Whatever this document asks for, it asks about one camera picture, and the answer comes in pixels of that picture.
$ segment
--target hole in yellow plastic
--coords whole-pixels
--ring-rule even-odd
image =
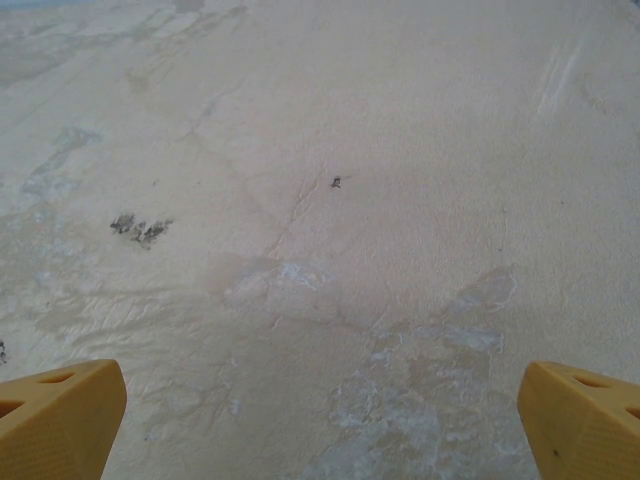
[[[0,400],[0,418],[4,417],[5,415],[9,415],[21,405],[24,405],[24,402]]]
[[[593,387],[593,388],[611,388],[609,385],[605,385],[604,383],[600,383],[596,380],[591,380],[590,378],[585,378],[585,377],[579,377],[579,376],[575,376],[574,377],[576,380],[578,380],[581,384],[586,385],[587,387]]]
[[[638,407],[629,407],[629,408],[627,408],[627,412],[629,412],[631,415],[633,415],[638,420],[640,420],[640,408],[638,408]]]
[[[53,377],[45,378],[43,380],[38,380],[38,383],[62,383],[66,379],[73,377],[73,372],[61,373],[60,375],[55,375]]]

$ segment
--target yellow plastic part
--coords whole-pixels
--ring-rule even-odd
[[[126,403],[115,360],[0,384],[0,479],[98,480]]]
[[[640,386],[532,363],[518,410],[543,480],[640,479]]]

